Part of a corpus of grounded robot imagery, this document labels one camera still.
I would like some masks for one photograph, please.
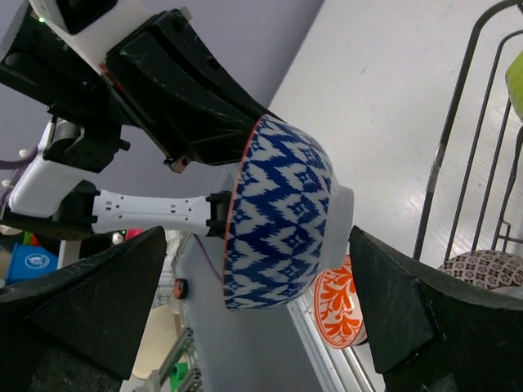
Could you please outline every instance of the black wire rack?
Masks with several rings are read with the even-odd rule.
[[[420,260],[422,255],[422,249],[423,244],[425,242],[425,238],[427,236],[427,227],[429,224],[429,217],[431,216],[431,208],[433,204],[434,194],[436,192],[436,184],[438,181],[438,176],[440,174],[440,169],[442,167],[442,164],[444,162],[445,152],[447,150],[447,146],[449,144],[449,138],[452,133],[452,130],[454,129],[454,124],[456,120],[456,116],[458,113],[458,108],[460,105],[460,102],[463,97],[463,91],[465,89],[465,84],[467,81],[467,78],[469,76],[469,71],[472,66],[472,62],[475,59],[476,54],[476,48],[478,46],[478,42],[480,39],[481,31],[494,16],[496,16],[501,11],[504,11],[510,7],[517,7],[521,13],[523,13],[523,2],[521,0],[504,0],[501,2],[498,2],[497,4],[493,5],[490,9],[488,9],[481,17],[477,20],[477,22],[474,24],[474,27],[472,29],[471,37],[469,38],[468,44],[467,44],[467,50],[465,51],[465,56],[463,58],[463,62],[461,65],[461,69],[459,70],[458,74],[458,81],[456,82],[456,87],[454,89],[454,95],[450,103],[449,111],[447,113],[447,118],[445,120],[445,125],[443,127],[443,131],[440,138],[440,143],[438,146],[438,150],[436,152],[436,158],[434,160],[434,163],[432,164],[431,168],[431,174],[429,176],[429,180],[427,183],[427,189],[426,189],[426,197],[425,201],[422,207],[422,217],[420,221],[420,225],[418,227],[418,236],[416,238],[416,243],[414,245],[414,252],[413,252],[413,258],[415,260]],[[445,260],[447,261],[453,251],[456,234],[458,230],[458,224],[460,217],[462,216],[462,210],[463,210],[463,204],[465,203],[465,194],[467,192],[467,188],[469,188],[469,183],[471,179],[471,172],[472,167],[475,162],[476,158],[476,151],[478,147],[478,142],[480,140],[481,131],[483,129],[484,121],[485,121],[485,115],[487,113],[487,108],[489,106],[489,99],[491,96],[491,92],[494,85],[494,79],[496,77],[499,61],[503,52],[503,49],[505,48],[506,43],[518,36],[523,35],[523,29],[514,31],[510,34],[508,34],[506,37],[504,37],[501,42],[498,45],[497,51],[495,53],[494,57],[494,63],[492,64],[492,68],[490,70],[489,80],[487,83],[487,88],[485,92],[485,96],[483,98],[482,104],[481,104],[481,110],[480,115],[477,120],[476,125],[476,131],[474,133],[473,139],[472,139],[472,148],[470,150],[470,154],[467,161],[467,167],[465,170],[465,175],[463,177],[463,183],[461,186],[461,191],[459,193],[458,198],[458,205],[456,207],[456,211],[454,213],[454,220],[451,226],[450,230],[450,236],[449,241],[447,242],[447,247],[445,251]],[[488,175],[488,180],[485,186],[485,194],[483,195],[483,201],[481,203],[481,210],[479,213],[479,218],[477,220],[476,225],[476,232],[474,233],[474,237],[472,240],[472,246],[471,250],[476,250],[478,246],[478,241],[481,235],[481,231],[483,229],[483,225],[485,223],[485,212],[487,210],[487,206],[489,205],[489,199],[490,195],[492,193],[494,178],[497,176],[497,167],[498,167],[498,161],[500,158],[500,153],[502,150],[503,141],[505,139],[505,134],[507,130],[507,122],[509,119],[509,115],[511,113],[511,102],[510,100],[507,101],[507,104],[505,106],[505,111],[503,113],[503,120],[501,123],[501,127],[499,128],[499,133],[497,136],[497,143],[494,150],[494,156],[492,157],[492,162],[490,166],[490,172]],[[498,249],[506,251],[507,245],[512,243],[519,243],[523,244],[523,240],[516,238],[515,236],[511,236],[511,229],[512,224],[507,219],[507,205],[509,202],[509,199],[511,197],[514,184],[516,183],[516,176],[517,176],[517,167],[520,160],[521,155],[521,147],[523,145],[523,127],[519,130],[516,137],[516,151],[514,154],[514,160],[512,163],[512,169],[510,171],[510,174],[508,176],[507,181],[507,188],[504,192],[503,201],[501,204],[501,207],[499,208],[498,213],[498,221],[497,225],[495,227],[494,231],[494,237],[492,239],[492,249]]]

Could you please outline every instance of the bowl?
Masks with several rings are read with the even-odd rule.
[[[305,132],[262,117],[239,165],[227,217],[223,293],[229,310],[298,298],[319,272],[339,267],[354,194]]]
[[[443,263],[439,270],[486,290],[523,285],[523,259],[501,251],[463,253]]]
[[[367,340],[349,256],[342,268],[327,269],[318,276],[313,306],[316,327],[325,343],[334,349],[360,345]]]

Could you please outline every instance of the brown patterned bowl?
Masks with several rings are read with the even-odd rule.
[[[463,253],[443,263],[439,270],[486,290],[523,286],[523,259],[501,251]]]

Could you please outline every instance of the white logo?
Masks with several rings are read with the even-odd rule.
[[[32,270],[42,270],[51,264],[51,260],[46,255],[33,254],[25,257],[25,265]]]

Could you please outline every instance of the dish rack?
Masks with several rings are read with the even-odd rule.
[[[440,207],[438,204],[441,205],[441,203],[438,203],[438,193],[436,190],[440,188],[441,184],[437,186],[438,180],[440,179],[440,174],[445,171],[445,166],[443,165],[444,157],[449,150],[452,149],[453,143],[457,143],[456,140],[453,140],[453,137],[457,133],[455,131],[456,128],[460,127],[458,109],[462,109],[460,108],[460,104],[462,104],[463,95],[466,91],[467,78],[476,59],[476,49],[478,48],[481,32],[487,25],[487,22],[508,8],[513,8],[521,14],[521,26],[523,26],[523,2],[518,0],[503,0],[487,10],[472,29],[472,34],[458,73],[458,80],[449,106],[436,157],[427,182],[426,197],[422,206],[418,236],[413,251],[413,258],[415,260],[421,260],[426,239],[431,237],[431,223],[439,216],[437,208]],[[467,159],[464,161],[464,173],[457,182],[459,186],[456,192],[455,209],[453,210],[453,214],[450,217],[450,224],[448,225],[449,233],[445,236],[445,239],[442,240],[444,246],[441,248],[444,252],[444,258],[442,258],[441,262],[448,260],[457,252],[467,252],[475,250],[478,247],[489,247],[491,249],[510,252],[516,249],[515,247],[523,244],[523,232],[518,234],[518,230],[515,229],[518,223],[520,223],[519,220],[521,219],[521,221],[523,221],[523,216],[514,216],[510,208],[511,201],[513,202],[511,197],[515,195],[515,189],[518,189],[516,181],[517,167],[523,146],[523,127],[521,126],[521,120],[519,118],[517,120],[514,119],[512,105],[507,97],[506,88],[504,90],[506,100],[501,105],[503,109],[499,111],[500,121],[496,126],[496,132],[492,131],[492,122],[485,125],[485,119],[489,118],[489,111],[492,109],[491,101],[494,96],[493,91],[496,89],[496,83],[500,82],[499,73],[503,72],[504,74],[504,71],[506,71],[506,68],[502,67],[502,54],[507,47],[507,43],[519,36],[523,37],[523,29],[514,31],[504,37],[494,51],[494,61],[489,68],[485,94],[481,101],[476,129],[472,135],[472,145],[470,149],[465,151],[464,155],[467,156]],[[488,127],[491,132],[485,142],[485,140],[482,140],[482,132],[486,127]],[[481,187],[479,187],[474,181],[482,176],[485,180],[482,181]],[[467,201],[467,196],[470,194],[474,194],[476,197],[477,203],[472,203],[475,204],[475,206],[472,207],[478,207],[478,211],[475,214],[474,230],[472,230],[471,233],[466,233],[463,237],[460,223],[462,223],[463,220],[463,211],[467,210],[467,215],[471,215],[471,205]],[[519,190],[517,190],[516,196],[523,198],[523,193],[520,194]],[[186,234],[182,238],[181,245],[175,256],[175,264],[177,260],[181,259],[186,253],[190,237],[190,234]],[[314,315],[311,309],[312,303],[313,293],[312,291],[308,291],[302,297],[288,304],[287,309],[294,322],[297,333],[302,340],[309,360],[313,365],[322,390],[324,392],[375,392],[377,390],[376,383],[373,383],[369,376],[369,374],[373,372],[369,368],[372,364],[363,364],[359,356],[360,350],[367,350],[368,348],[356,347],[335,350],[323,343],[315,327]],[[186,331],[191,333],[192,312],[201,312],[201,310],[196,308],[191,309],[191,306],[187,304],[183,306],[181,314],[182,323]],[[197,387],[197,389],[194,390],[203,390],[206,385],[205,370],[201,368],[199,356],[196,354],[194,345],[190,346],[192,347],[190,356],[190,368],[192,372],[190,375],[192,375],[191,377],[195,377],[188,379],[188,384],[186,385],[192,385],[193,388]]]

